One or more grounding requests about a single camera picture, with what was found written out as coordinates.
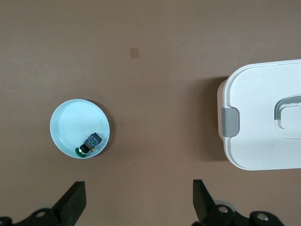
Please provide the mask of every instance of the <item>container lid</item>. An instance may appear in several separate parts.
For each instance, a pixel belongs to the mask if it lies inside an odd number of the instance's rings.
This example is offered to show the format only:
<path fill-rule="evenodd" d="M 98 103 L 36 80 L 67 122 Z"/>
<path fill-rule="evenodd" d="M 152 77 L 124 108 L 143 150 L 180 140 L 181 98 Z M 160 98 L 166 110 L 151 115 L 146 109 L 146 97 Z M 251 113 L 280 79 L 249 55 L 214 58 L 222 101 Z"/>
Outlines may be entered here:
<path fill-rule="evenodd" d="M 223 90 L 228 159 L 245 170 L 301 168 L 301 60 L 247 65 Z"/>

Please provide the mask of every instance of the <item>screw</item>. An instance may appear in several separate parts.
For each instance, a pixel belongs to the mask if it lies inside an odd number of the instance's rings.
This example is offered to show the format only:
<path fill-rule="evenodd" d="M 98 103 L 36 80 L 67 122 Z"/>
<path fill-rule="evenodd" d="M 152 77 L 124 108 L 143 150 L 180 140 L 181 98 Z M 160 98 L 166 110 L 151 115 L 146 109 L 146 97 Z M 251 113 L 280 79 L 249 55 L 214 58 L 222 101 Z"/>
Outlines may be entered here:
<path fill-rule="evenodd" d="M 220 207 L 218 208 L 218 210 L 219 210 L 221 213 L 228 213 L 228 208 L 225 207 L 225 206 L 220 206 Z"/>
<path fill-rule="evenodd" d="M 259 214 L 257 214 L 257 217 L 258 217 L 258 219 L 260 219 L 260 220 L 264 220 L 264 221 L 268 221 L 268 220 L 269 220 L 268 216 L 265 215 L 264 213 L 259 213 Z"/>
<path fill-rule="evenodd" d="M 42 216 L 44 216 L 46 214 L 46 212 L 42 211 L 40 213 L 37 213 L 36 217 L 37 218 L 41 218 Z"/>

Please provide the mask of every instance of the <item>small toy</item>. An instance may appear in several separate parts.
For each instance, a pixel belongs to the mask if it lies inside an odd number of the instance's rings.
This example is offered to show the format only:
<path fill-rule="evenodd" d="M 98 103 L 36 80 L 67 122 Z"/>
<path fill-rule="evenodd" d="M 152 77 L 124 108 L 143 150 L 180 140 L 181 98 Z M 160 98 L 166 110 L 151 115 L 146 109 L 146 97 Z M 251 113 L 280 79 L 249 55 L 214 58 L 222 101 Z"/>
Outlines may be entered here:
<path fill-rule="evenodd" d="M 94 151 L 96 146 L 100 144 L 102 139 L 97 133 L 91 134 L 79 148 L 75 148 L 75 153 L 80 158 L 85 158 L 89 151 Z"/>

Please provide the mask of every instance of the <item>light blue plate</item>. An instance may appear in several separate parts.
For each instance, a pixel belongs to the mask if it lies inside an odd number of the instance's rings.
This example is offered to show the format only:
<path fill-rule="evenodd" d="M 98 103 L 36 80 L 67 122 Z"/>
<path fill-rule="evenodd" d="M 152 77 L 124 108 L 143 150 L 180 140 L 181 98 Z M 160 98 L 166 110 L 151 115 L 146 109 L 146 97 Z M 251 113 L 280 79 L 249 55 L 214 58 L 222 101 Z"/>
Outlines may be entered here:
<path fill-rule="evenodd" d="M 50 120 L 50 134 L 55 145 L 66 155 L 81 159 L 75 148 L 81 146 L 92 133 L 103 140 L 94 151 L 86 154 L 91 158 L 99 154 L 107 145 L 110 126 L 103 111 L 87 100 L 69 100 L 57 107 Z"/>

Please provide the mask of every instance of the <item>brown surface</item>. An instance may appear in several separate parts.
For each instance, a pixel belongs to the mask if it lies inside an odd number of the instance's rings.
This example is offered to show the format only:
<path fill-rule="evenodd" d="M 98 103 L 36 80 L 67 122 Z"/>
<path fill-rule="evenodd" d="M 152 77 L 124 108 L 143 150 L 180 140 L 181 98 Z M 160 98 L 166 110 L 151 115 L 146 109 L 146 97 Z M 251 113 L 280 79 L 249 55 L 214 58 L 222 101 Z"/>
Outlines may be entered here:
<path fill-rule="evenodd" d="M 301 58 L 300 9 L 299 0 L 1 1 L 0 215 L 21 220 L 85 180 L 78 226 L 189 226 L 201 178 L 245 216 L 266 210 L 299 225 L 301 170 L 228 162 L 216 91 L 246 64 Z M 111 123 L 109 146 L 88 160 L 60 152 L 49 133 L 52 112 L 75 98 L 98 103 Z"/>

